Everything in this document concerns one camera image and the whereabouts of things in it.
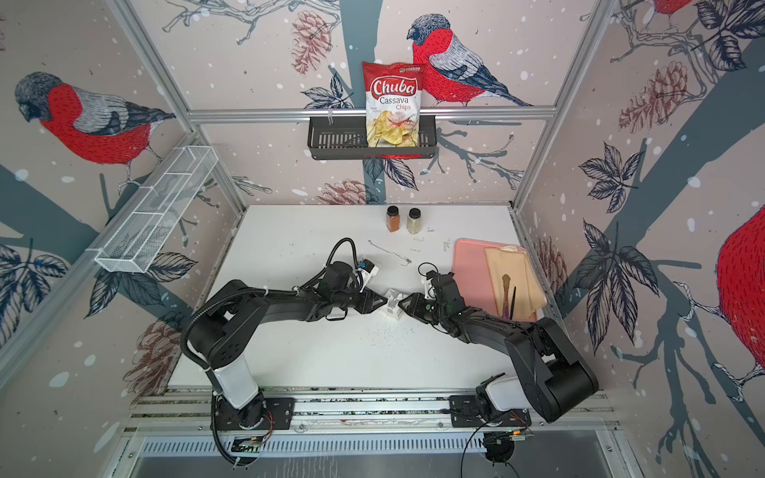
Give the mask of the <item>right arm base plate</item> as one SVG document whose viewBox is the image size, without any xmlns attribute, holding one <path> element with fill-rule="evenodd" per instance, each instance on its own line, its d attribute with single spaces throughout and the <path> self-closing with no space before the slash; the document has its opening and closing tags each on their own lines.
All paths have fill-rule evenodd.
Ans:
<svg viewBox="0 0 765 478">
<path fill-rule="evenodd" d="M 489 427 L 526 428 L 531 422 L 527 409 L 501 412 L 500 416 L 493 421 L 483 418 L 479 413 L 475 396 L 450 396 L 448 414 L 452 428 L 478 428 L 482 424 Z"/>
</svg>

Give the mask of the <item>white lift-off lid jewelry box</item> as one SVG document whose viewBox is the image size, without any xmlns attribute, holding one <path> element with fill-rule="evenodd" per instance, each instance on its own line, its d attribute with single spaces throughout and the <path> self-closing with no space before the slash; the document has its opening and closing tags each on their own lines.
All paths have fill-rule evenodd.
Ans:
<svg viewBox="0 0 765 478">
<path fill-rule="evenodd" d="M 388 289 L 386 294 L 386 304 L 381 308 L 381 312 L 388 318 L 398 320 L 404 311 L 400 308 L 400 301 L 404 298 L 404 295 L 394 289 Z"/>
</svg>

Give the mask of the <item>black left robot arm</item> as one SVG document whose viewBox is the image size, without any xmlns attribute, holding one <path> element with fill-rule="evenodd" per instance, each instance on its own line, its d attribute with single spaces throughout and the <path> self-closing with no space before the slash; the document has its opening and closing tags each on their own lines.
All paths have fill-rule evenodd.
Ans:
<svg viewBox="0 0 765 478">
<path fill-rule="evenodd" d="M 255 429 L 268 417 L 265 396 L 244 358 L 259 326 L 342 321 L 350 310 L 370 315 L 388 302 L 368 286 L 367 265 L 354 240 L 342 238 L 324 267 L 304 284 L 274 290 L 231 280 L 194 312 L 180 349 L 212 385 L 212 425 L 223 415 L 238 429 Z"/>
</svg>

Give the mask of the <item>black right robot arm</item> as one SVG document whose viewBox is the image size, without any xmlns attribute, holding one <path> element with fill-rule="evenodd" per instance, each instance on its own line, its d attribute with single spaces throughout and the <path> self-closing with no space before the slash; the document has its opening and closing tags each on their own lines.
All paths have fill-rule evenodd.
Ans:
<svg viewBox="0 0 765 478">
<path fill-rule="evenodd" d="M 454 274 L 426 274 L 426 293 L 412 293 L 402 312 L 466 344 L 485 346 L 510 358 L 514 376 L 496 374 L 475 389 L 478 415 L 498 422 L 514 409 L 533 408 L 553 422 L 600 389 L 595 373 L 553 320 L 518 322 L 468 306 Z"/>
</svg>

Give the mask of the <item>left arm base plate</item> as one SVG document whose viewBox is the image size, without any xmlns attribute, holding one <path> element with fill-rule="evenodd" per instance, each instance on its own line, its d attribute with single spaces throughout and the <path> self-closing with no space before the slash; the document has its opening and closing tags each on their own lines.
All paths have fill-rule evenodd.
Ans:
<svg viewBox="0 0 765 478">
<path fill-rule="evenodd" d="M 218 431 L 281 431 L 291 427 L 295 406 L 294 398 L 260 398 L 237 410 L 225 398 L 217 398 L 211 416 Z"/>
</svg>

